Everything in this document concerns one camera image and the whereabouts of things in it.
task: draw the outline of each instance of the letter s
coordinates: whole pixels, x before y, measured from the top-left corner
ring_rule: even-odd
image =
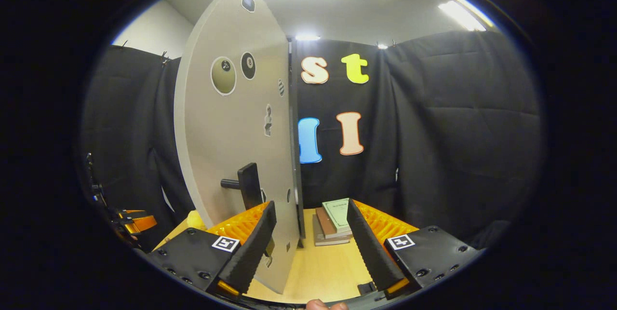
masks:
[[[322,84],[328,81],[330,74],[325,69],[328,66],[325,59],[321,57],[306,57],[302,59],[300,64],[303,70],[300,76],[304,82]]]

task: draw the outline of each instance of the white wall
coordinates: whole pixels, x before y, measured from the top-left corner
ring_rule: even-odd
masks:
[[[112,44],[163,54],[176,59],[182,56],[193,24],[167,1],[161,0],[135,18]]]

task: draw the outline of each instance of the orange gripper part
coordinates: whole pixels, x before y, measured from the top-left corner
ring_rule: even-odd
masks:
[[[232,218],[224,220],[220,224],[208,229],[208,233],[220,235],[222,237],[234,238],[240,240],[240,244],[244,244],[253,233],[253,229],[262,218],[264,209],[269,202],[264,202],[255,207],[251,207],[244,213],[235,215]]]
[[[377,237],[377,240],[381,244],[381,247],[386,249],[384,242],[388,238],[398,237],[399,235],[411,233],[418,230],[413,225],[405,223],[398,218],[394,218],[382,211],[375,209],[374,207],[362,204],[357,200],[353,201],[360,210],[364,220],[371,227],[373,234]]]

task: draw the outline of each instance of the yellow object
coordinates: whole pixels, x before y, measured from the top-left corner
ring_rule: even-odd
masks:
[[[366,59],[360,58],[357,53],[342,57],[341,62],[347,64],[347,74],[349,81],[353,83],[368,82],[368,75],[362,73],[362,67],[368,65]]]
[[[228,218],[220,224],[208,229],[207,232],[222,237],[238,239],[240,240],[240,244],[244,244],[249,238],[249,235],[253,233],[253,229],[259,222],[259,219],[262,218],[262,213],[268,203],[269,202],[262,203],[244,211],[244,213]]]
[[[126,213],[143,213],[143,210],[126,210]],[[123,218],[121,213],[118,213],[118,216],[120,218]],[[128,233],[137,234],[145,231],[146,229],[150,229],[155,225],[156,220],[154,219],[154,216],[150,215],[146,217],[133,218],[132,224],[125,224],[124,227],[126,228]]]
[[[239,296],[240,292],[236,291],[232,286],[229,286],[229,284],[225,283],[225,281],[219,280],[218,281],[218,286],[220,288],[222,288],[223,290],[231,293],[234,296]]]
[[[193,210],[187,216],[187,224],[191,228],[207,231],[208,229],[203,224],[201,216],[199,215],[197,210]]]
[[[409,280],[408,279],[400,279],[397,283],[395,283],[392,286],[388,287],[386,292],[392,294],[392,293],[398,291],[399,289],[407,286],[408,284],[409,284]]]
[[[398,237],[399,235],[411,233],[412,231],[418,230],[413,225],[410,225],[399,220],[398,218],[394,218],[386,213],[383,213],[375,209],[374,207],[362,204],[357,200],[354,200],[353,202],[360,210],[362,216],[364,217],[364,220],[366,220],[368,226],[371,227],[373,234],[375,234],[375,237],[384,249],[386,249],[386,247],[384,246],[384,242],[386,241],[386,239]]]

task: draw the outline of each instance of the black gripper pad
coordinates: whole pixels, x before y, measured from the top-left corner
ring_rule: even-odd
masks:
[[[401,279],[405,279],[405,275],[381,246],[352,199],[349,200],[348,205],[348,224],[377,290],[383,291]]]
[[[274,202],[270,201],[253,229],[253,233],[251,233],[245,244],[234,253],[218,277],[236,291],[246,293],[272,237],[275,225],[276,211]]]

